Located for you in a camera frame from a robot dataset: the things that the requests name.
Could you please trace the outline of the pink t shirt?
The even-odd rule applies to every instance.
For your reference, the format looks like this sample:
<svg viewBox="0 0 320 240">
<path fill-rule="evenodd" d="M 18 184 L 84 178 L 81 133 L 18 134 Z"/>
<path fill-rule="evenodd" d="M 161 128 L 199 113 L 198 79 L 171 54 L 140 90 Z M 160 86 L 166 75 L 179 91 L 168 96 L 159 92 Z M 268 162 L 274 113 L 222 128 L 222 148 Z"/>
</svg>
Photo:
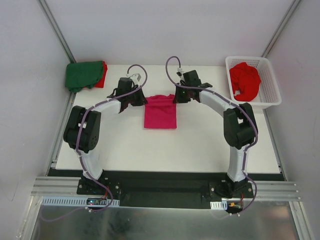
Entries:
<svg viewBox="0 0 320 240">
<path fill-rule="evenodd" d="M 177 106 L 174 95 L 154 95 L 146 98 L 144 128 L 173 130 L 177 128 Z"/>
</svg>

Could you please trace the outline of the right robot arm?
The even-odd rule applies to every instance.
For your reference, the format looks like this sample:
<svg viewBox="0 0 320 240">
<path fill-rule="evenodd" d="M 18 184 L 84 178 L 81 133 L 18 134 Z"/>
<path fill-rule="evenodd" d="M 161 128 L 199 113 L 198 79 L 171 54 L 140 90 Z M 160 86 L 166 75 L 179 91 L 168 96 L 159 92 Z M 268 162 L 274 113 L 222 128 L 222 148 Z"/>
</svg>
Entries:
<svg viewBox="0 0 320 240">
<path fill-rule="evenodd" d="M 196 70 L 184 72 L 179 68 L 176 74 L 180 81 L 175 85 L 175 104 L 196 100 L 223 118 L 223 136 L 230 147 L 229 166 L 225 180 L 214 191 L 220 197 L 235 198 L 248 183 L 248 150 L 257 143 L 258 127 L 253 108 L 247 102 L 236 104 L 213 91 L 211 84 L 201 82 Z"/>
</svg>

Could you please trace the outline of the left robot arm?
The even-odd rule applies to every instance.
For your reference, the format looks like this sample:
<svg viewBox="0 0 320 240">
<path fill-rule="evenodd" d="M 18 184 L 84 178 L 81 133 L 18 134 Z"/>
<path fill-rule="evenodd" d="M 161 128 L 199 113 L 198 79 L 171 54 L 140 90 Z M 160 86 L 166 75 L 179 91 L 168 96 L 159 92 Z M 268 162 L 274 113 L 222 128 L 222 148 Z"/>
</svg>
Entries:
<svg viewBox="0 0 320 240">
<path fill-rule="evenodd" d="M 96 149 L 100 137 L 103 117 L 122 113 L 129 105 L 139 107 L 148 103 L 140 84 L 141 75 L 128 74 L 121 77 L 117 87 L 105 100 L 89 108 L 79 105 L 71 109 L 63 140 L 79 157 L 83 176 L 89 179 L 88 188 L 96 195 L 103 193 L 106 182 L 100 179 L 103 168 L 100 164 L 100 151 Z"/>
</svg>

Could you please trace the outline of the folded red t shirt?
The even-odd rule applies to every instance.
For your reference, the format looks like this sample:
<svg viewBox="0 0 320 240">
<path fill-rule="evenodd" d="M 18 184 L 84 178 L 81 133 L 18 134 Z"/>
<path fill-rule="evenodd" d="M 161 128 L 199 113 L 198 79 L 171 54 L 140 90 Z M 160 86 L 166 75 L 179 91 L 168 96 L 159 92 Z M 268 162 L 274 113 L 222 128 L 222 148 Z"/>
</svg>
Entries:
<svg viewBox="0 0 320 240">
<path fill-rule="evenodd" d="M 108 71 L 108 66 L 105 63 L 105 61 L 102 62 L 102 66 L 103 66 L 103 74 L 102 74 L 101 79 L 97 83 L 92 85 L 92 87 L 87 86 L 86 88 L 88 88 L 88 89 L 92 89 L 92 88 L 101 88 L 101 89 L 103 89 L 104 88 L 105 79 L 106 79 L 106 75 L 107 75 L 107 71 Z"/>
</svg>

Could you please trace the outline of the folded green t shirt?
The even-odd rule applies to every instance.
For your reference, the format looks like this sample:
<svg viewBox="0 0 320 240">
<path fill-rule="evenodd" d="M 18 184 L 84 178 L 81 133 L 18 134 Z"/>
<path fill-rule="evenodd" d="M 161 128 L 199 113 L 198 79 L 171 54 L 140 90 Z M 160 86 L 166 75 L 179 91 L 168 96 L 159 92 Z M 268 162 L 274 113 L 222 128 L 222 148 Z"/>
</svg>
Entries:
<svg viewBox="0 0 320 240">
<path fill-rule="evenodd" d="M 65 87 L 70 93 L 78 93 L 83 88 L 92 89 L 103 78 L 104 72 L 102 60 L 69 63 L 65 70 Z"/>
</svg>

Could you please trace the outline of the red t shirt in basket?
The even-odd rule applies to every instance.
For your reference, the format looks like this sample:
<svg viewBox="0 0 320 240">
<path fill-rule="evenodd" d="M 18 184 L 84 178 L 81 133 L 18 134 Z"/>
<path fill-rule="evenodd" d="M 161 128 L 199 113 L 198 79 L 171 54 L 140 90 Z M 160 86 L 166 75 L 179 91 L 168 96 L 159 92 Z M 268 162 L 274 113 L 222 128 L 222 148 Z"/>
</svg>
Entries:
<svg viewBox="0 0 320 240">
<path fill-rule="evenodd" d="M 259 92 L 261 78 L 256 68 L 241 62 L 229 70 L 232 94 L 238 102 L 250 102 Z"/>
</svg>

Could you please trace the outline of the white plastic laundry basket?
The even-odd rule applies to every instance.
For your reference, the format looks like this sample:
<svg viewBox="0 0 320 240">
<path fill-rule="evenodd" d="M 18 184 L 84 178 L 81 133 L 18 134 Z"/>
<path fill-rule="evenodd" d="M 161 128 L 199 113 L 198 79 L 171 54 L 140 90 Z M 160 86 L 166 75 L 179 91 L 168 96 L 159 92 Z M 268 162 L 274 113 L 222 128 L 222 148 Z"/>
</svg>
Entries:
<svg viewBox="0 0 320 240">
<path fill-rule="evenodd" d="M 267 58 L 228 56 L 225 66 L 230 97 L 234 102 L 248 102 L 260 109 L 280 105 L 280 90 Z"/>
</svg>

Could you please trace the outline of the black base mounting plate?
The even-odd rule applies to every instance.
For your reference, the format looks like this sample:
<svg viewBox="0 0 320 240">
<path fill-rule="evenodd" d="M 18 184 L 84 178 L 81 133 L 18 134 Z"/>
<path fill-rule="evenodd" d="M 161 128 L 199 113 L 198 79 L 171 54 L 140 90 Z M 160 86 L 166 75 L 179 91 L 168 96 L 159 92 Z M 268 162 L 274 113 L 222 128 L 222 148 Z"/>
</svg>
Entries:
<svg viewBox="0 0 320 240">
<path fill-rule="evenodd" d="M 99 186 L 79 170 L 49 171 L 51 177 L 75 180 L 78 195 L 102 196 L 108 187 L 122 207 L 208 209 L 220 201 L 216 187 L 226 181 L 218 172 L 104 171 Z"/>
</svg>

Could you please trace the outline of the left aluminium corner post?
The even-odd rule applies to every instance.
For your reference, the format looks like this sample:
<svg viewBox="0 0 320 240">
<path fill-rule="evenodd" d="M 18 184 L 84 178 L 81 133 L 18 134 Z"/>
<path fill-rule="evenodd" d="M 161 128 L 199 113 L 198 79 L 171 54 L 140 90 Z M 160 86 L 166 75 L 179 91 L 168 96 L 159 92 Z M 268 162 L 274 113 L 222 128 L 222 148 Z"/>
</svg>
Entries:
<svg viewBox="0 0 320 240">
<path fill-rule="evenodd" d="M 76 59 L 66 41 L 66 38 L 46 0 L 38 0 L 37 1 L 41 10 L 43 11 L 46 19 L 48 20 L 49 25 L 51 26 L 55 36 L 57 37 L 66 57 L 68 58 L 70 63 L 75 63 Z"/>
</svg>

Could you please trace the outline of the aluminium corner post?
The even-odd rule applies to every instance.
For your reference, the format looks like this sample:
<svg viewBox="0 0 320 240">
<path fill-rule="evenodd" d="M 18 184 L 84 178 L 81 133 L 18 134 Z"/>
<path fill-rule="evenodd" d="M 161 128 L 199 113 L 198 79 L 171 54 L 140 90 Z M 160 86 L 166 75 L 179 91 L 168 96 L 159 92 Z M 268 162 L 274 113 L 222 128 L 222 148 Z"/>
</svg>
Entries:
<svg viewBox="0 0 320 240">
<path fill-rule="evenodd" d="M 75 63 L 76 59 L 66 41 L 66 38 L 46 0 L 38 0 L 37 1 L 41 10 L 43 11 L 46 19 L 48 20 L 49 25 L 51 26 L 55 36 L 57 37 L 66 57 L 68 58 L 70 63 Z"/>
<path fill-rule="evenodd" d="M 277 41 L 280 39 L 283 31 L 289 24 L 291 18 L 294 16 L 295 12 L 300 7 L 303 0 L 292 0 L 288 9 L 286 10 L 284 16 L 282 17 L 281 21 L 279 22 L 277 28 L 275 29 L 272 37 L 268 41 L 268 44 L 266 45 L 264 51 L 262 52 L 261 57 L 262 58 L 268 58 L 270 53 L 273 50 L 273 47 L 276 45 Z"/>
</svg>

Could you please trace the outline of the right aluminium corner post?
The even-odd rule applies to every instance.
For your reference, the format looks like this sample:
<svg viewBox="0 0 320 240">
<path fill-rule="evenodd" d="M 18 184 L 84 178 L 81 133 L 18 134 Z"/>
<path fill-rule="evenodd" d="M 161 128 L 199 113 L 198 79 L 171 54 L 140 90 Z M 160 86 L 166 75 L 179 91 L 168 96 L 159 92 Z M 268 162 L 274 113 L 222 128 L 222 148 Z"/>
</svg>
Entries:
<svg viewBox="0 0 320 240">
<path fill-rule="evenodd" d="M 303 0 L 292 0 L 288 9 L 286 10 L 284 16 L 282 17 L 281 21 L 279 22 L 277 28 L 275 29 L 272 37 L 268 41 L 268 44 L 266 45 L 264 51 L 262 52 L 261 57 L 262 58 L 268 58 L 270 53 L 273 50 L 273 47 L 276 45 L 277 41 L 280 39 L 283 31 L 289 24 L 291 18 L 294 16 L 295 12 L 300 7 Z"/>
</svg>

